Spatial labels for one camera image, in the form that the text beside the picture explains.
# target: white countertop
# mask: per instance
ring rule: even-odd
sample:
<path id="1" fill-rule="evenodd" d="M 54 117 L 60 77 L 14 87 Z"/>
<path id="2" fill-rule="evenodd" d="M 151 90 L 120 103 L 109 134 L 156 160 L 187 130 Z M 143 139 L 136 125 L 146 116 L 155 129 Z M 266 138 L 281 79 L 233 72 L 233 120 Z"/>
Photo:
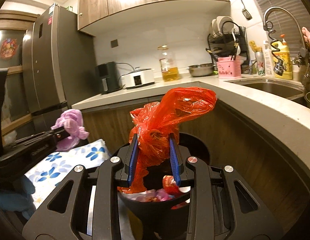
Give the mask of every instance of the white countertop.
<path id="1" fill-rule="evenodd" d="M 279 81 L 300 85 L 294 81 Z M 253 120 L 284 143 L 310 170 L 310 109 L 270 93 L 220 80 L 217 76 L 185 77 L 172 82 L 156 82 L 154 85 L 137 89 L 123 89 L 110 94 L 96 95 L 72 107 L 84 110 L 163 95 L 171 88 L 192 86 L 213 90 L 218 99 Z"/>

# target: purple plastic bag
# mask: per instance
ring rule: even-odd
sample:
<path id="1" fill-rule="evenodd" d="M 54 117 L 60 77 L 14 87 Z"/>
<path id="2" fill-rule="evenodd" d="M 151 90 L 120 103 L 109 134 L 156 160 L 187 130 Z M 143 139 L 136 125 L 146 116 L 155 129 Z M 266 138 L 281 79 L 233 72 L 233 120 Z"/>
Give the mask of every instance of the purple plastic bag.
<path id="1" fill-rule="evenodd" d="M 51 129 L 54 130 L 64 126 L 64 129 L 70 134 L 70 136 L 57 143 L 57 151 L 68 151 L 75 147 L 80 139 L 87 139 L 89 132 L 85 131 L 83 125 L 84 120 L 80 110 L 69 109 L 63 112 Z"/>

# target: white fabric with blue flowers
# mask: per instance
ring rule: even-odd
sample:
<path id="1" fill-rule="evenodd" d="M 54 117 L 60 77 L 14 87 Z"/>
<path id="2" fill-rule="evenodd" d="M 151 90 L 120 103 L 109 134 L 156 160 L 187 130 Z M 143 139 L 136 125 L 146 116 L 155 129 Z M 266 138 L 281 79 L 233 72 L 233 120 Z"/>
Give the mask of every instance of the white fabric with blue flowers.
<path id="1" fill-rule="evenodd" d="M 88 169 L 101 165 L 108 158 L 109 153 L 102 139 L 69 152 L 48 155 L 25 174 L 36 189 L 32 195 L 34 205 L 38 208 L 76 165 L 81 164 Z"/>

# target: hanging slotted spatula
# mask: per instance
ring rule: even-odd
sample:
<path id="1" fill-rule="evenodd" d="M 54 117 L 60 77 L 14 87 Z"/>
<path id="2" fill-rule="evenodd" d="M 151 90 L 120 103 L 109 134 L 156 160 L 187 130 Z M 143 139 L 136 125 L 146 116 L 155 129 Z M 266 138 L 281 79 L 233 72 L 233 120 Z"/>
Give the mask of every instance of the hanging slotted spatula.
<path id="1" fill-rule="evenodd" d="M 243 0 L 241 0 L 243 6 L 244 6 L 244 9 L 242 10 L 242 14 L 245 16 L 246 20 L 251 20 L 252 19 L 252 16 L 251 14 L 249 13 L 249 11 L 245 8 L 245 5 L 243 3 Z"/>

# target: red plastic bag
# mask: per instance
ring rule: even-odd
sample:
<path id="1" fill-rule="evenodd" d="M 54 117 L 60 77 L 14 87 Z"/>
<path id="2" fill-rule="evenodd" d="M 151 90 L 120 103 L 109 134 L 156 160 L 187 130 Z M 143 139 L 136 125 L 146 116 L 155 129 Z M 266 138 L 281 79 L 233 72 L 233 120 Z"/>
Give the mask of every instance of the red plastic bag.
<path id="1" fill-rule="evenodd" d="M 135 177 L 124 193 L 139 193 L 146 190 L 143 177 L 147 167 L 159 165 L 169 158 L 169 134 L 174 133 L 179 142 L 178 124 L 197 118 L 211 111 L 216 103 L 216 94 L 205 88 L 174 88 L 168 91 L 162 101 L 146 104 L 144 108 L 131 111 L 135 127 L 129 135 L 129 142 L 138 134 L 138 160 Z"/>

